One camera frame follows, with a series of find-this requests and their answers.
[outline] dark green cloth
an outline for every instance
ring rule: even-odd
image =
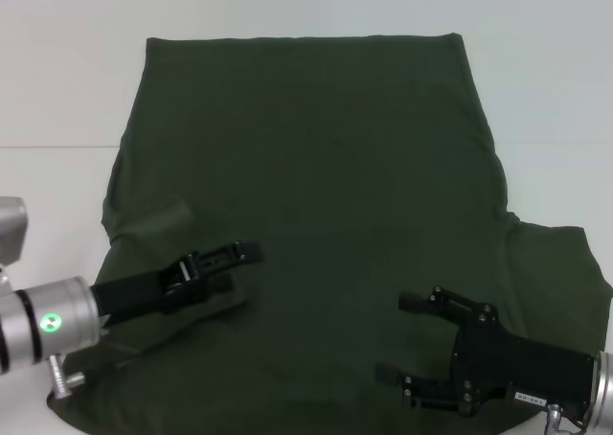
[[[150,39],[104,202],[98,283],[256,240],[241,290],[118,326],[69,372],[138,356],[50,401],[96,435],[495,434],[402,408],[378,361],[444,378],[456,329],[397,309],[441,285],[511,331],[596,353],[611,288],[578,228],[522,223],[456,34]]]

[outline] white surface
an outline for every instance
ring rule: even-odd
[[[147,37],[450,32],[464,36],[510,208],[584,227],[613,280],[611,18],[610,0],[0,0],[0,194],[24,196],[31,214],[13,283],[94,279]],[[2,377],[0,431],[76,433],[46,409],[48,387],[41,368]]]

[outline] green fabric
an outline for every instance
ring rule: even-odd
[[[49,402],[95,435],[495,434],[530,416],[412,411],[375,383],[378,361],[447,373],[456,329],[399,312],[402,290],[441,285],[515,333],[604,344],[611,288],[580,229],[507,211],[456,34],[150,39],[103,224],[98,283],[237,239],[266,261],[237,270],[237,293],[68,357],[74,372],[138,353]]]

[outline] white label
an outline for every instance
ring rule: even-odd
[[[545,406],[547,404],[546,400],[538,399],[532,395],[526,395],[519,392],[515,392],[515,399],[525,401],[526,403],[537,404],[538,406]]]

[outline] green led indicator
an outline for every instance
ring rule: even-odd
[[[44,332],[56,332],[61,327],[61,317],[56,313],[48,313],[40,319],[40,328]]]

